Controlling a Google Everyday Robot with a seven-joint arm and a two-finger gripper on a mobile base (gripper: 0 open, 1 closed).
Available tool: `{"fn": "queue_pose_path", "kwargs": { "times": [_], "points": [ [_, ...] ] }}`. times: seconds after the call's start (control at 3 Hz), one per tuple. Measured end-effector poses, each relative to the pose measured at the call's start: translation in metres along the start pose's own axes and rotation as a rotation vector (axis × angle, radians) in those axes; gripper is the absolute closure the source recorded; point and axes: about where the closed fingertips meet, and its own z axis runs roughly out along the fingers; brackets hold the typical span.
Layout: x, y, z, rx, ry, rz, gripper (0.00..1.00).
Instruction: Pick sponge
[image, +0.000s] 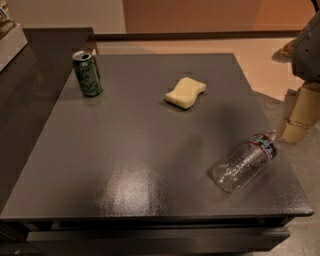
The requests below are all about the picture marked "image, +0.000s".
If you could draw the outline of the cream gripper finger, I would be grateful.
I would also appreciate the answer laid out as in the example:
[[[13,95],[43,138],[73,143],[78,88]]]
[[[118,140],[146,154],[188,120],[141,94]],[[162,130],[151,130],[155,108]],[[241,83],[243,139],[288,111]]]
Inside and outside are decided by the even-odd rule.
[[[289,113],[279,138],[288,144],[301,142],[309,130],[320,120],[320,84],[305,81],[289,96]]]

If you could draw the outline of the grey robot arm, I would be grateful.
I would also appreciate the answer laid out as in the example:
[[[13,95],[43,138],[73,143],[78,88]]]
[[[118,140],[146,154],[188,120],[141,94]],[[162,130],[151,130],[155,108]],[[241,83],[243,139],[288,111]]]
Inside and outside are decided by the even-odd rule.
[[[295,94],[279,138],[297,144],[320,120],[320,11],[297,36],[292,71],[304,84]]]

